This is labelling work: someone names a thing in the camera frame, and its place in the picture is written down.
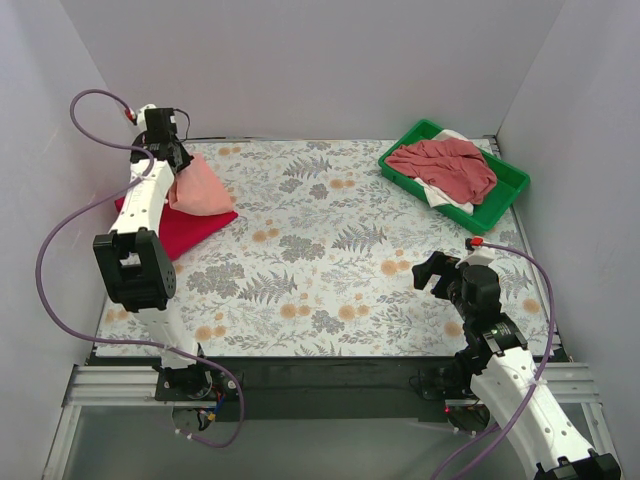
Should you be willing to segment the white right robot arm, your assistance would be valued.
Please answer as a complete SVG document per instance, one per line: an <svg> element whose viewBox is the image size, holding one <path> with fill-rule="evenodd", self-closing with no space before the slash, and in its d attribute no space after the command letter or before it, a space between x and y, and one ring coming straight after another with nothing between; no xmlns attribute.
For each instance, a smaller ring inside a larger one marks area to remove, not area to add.
<svg viewBox="0 0 640 480"><path fill-rule="evenodd" d="M503 312L498 274L487 248L471 245L458 259L436 251L413 266L416 289L438 278L431 293L463 320L467 346L455 356L454 389L477 397L496 420L530 479L618 479L621 468L573 426L541 373L516 324Z"/></svg>

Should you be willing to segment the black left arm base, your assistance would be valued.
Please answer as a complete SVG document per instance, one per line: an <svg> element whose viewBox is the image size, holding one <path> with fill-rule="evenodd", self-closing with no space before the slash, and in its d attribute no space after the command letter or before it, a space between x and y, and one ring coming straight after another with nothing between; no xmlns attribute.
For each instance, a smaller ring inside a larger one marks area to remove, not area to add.
<svg viewBox="0 0 640 480"><path fill-rule="evenodd" d="M196 362L186 368L154 366L158 374L154 399L161 402L186 402L186 412L195 415L198 432L216 422L227 403L240 398L238 386L243 378L233 380L224 372Z"/></svg>

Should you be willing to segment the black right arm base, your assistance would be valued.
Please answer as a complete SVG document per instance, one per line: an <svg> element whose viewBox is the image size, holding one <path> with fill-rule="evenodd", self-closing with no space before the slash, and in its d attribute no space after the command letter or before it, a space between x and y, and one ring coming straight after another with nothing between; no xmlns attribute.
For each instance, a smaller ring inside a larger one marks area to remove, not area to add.
<svg viewBox="0 0 640 480"><path fill-rule="evenodd" d="M421 399L440 402L447 422L454 429L476 435L489 428L491 414L471 390L472 373L462 351L450 358L428 362L408 383Z"/></svg>

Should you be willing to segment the salmon pink t-shirt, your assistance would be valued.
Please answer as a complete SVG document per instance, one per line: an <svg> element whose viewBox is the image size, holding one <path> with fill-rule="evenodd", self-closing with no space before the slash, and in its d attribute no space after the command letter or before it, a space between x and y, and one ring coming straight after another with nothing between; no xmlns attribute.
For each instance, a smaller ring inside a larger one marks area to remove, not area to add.
<svg viewBox="0 0 640 480"><path fill-rule="evenodd" d="M233 210L233 201L221 180L205 161L194 153L188 167L180 171L168 192L168 204L193 216L214 216Z"/></svg>

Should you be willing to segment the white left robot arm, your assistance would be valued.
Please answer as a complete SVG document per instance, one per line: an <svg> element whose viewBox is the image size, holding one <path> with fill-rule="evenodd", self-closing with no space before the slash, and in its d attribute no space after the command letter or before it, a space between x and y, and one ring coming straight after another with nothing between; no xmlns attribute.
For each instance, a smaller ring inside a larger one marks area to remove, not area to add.
<svg viewBox="0 0 640 480"><path fill-rule="evenodd" d="M94 238L93 250L112 302L142 325L160 345L161 366L183 369L178 387L193 400L205 398L213 386L211 373L195 363L198 343L191 339L172 303L175 268L159 239L165 201L175 175L191 163L181 145L175 110L148 104L132 115L140 129L130 158L128 190L107 234Z"/></svg>

